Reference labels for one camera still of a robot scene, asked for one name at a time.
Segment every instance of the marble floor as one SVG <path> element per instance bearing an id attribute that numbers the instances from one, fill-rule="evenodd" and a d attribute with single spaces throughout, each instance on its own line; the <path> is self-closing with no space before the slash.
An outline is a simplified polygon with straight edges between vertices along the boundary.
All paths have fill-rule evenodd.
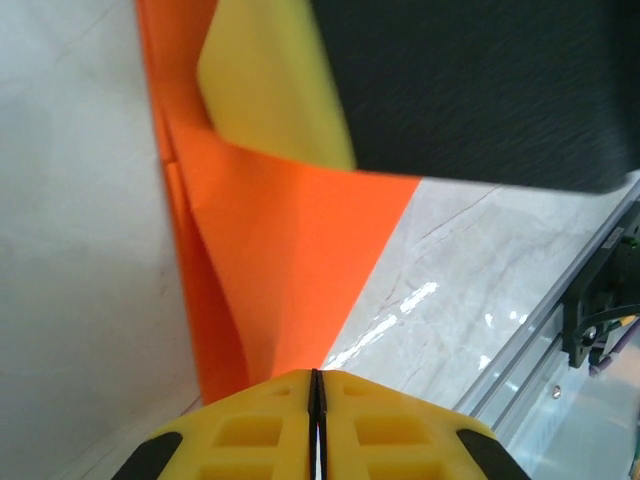
<path id="1" fill-rule="evenodd" d="M 0 65 L 2 478 L 110 478 L 198 400 L 132 2 L 4 0 Z M 423 181 L 326 367 L 453 406 L 624 193 Z"/>

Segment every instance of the yellow foam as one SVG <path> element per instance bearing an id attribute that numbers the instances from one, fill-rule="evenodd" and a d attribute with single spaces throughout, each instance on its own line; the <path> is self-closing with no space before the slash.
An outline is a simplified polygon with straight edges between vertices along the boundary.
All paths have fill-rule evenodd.
<path id="1" fill-rule="evenodd" d="M 198 62 L 209 116 L 231 143 L 319 166 L 355 160 L 304 0 L 220 0 Z"/>
<path id="2" fill-rule="evenodd" d="M 308 480 L 310 372 L 243 390 L 165 425 L 182 443 L 158 480 Z"/>
<path id="3" fill-rule="evenodd" d="M 482 423 L 345 372 L 324 372 L 331 480 L 486 480 L 456 432 Z"/>

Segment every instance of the black bracket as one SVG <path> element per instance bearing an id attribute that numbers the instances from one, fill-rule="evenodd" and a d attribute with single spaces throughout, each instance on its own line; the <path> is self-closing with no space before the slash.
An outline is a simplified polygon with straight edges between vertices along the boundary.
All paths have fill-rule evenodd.
<path id="1" fill-rule="evenodd" d="M 640 314 L 640 202 L 634 202 L 567 288 L 562 350 L 579 368 L 620 319 Z"/>

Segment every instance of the white marble surface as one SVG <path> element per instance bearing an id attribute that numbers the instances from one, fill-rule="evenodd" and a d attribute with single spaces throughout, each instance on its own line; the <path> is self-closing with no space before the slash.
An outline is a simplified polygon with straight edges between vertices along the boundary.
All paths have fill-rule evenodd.
<path id="1" fill-rule="evenodd" d="M 452 408 L 635 178 L 598 197 L 424 180 L 325 368 Z"/>
<path id="2" fill-rule="evenodd" d="M 328 359 L 451 406 L 622 192 L 427 180 Z M 0 0 L 0 478 L 110 478 L 197 399 L 131 2 Z"/>

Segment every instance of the orange fabric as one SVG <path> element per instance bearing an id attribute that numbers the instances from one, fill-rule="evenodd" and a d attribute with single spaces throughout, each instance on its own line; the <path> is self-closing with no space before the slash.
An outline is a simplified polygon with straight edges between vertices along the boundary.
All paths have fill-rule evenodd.
<path id="1" fill-rule="evenodd" d="M 223 142 L 195 82 L 215 0 L 137 0 L 194 356 L 215 401 L 331 348 L 418 179 Z"/>

